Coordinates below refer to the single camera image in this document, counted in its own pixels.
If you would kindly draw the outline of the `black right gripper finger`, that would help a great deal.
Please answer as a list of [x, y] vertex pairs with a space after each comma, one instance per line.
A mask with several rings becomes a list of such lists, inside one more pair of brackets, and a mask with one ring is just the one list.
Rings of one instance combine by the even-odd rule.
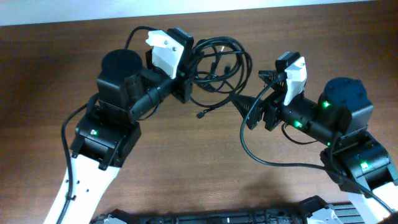
[[265, 84], [273, 85], [273, 90], [285, 90], [285, 73], [278, 73], [276, 70], [260, 70], [258, 76]]
[[255, 101], [256, 101], [256, 97], [253, 97], [253, 96], [231, 95], [231, 102], [236, 107], [236, 109], [239, 111], [241, 116], [243, 118], [245, 118], [247, 115], [249, 115], [248, 120], [246, 122], [246, 126], [250, 130], [253, 130], [258, 125], [260, 120], [263, 118], [264, 112], [267, 107], [266, 100], [259, 100], [258, 104], [249, 113], [249, 110], [251, 109], [251, 107], [255, 103]]

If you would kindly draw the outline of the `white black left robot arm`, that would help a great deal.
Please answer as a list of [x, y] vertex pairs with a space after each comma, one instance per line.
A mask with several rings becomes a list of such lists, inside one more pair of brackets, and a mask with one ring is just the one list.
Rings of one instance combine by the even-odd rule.
[[138, 142], [140, 122], [166, 97], [186, 103], [192, 93], [190, 50], [154, 48], [147, 64], [128, 49], [105, 55], [97, 78], [98, 92], [74, 111], [84, 115], [71, 144], [61, 127], [67, 169], [45, 218], [46, 223], [89, 223], [124, 161]]

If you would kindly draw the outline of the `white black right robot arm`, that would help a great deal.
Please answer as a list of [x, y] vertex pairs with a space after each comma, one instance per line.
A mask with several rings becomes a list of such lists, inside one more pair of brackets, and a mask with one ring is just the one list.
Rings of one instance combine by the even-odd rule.
[[330, 80], [318, 101], [304, 96], [305, 72], [263, 70], [259, 76], [266, 86], [256, 97], [232, 94], [231, 101], [243, 117], [240, 141], [255, 161], [274, 167], [256, 157], [244, 140], [244, 129], [260, 120], [272, 131], [279, 123], [324, 144], [322, 166], [289, 163], [290, 167], [321, 169], [345, 192], [366, 223], [397, 222], [397, 168], [387, 152], [369, 132], [373, 104], [360, 80], [340, 77]]

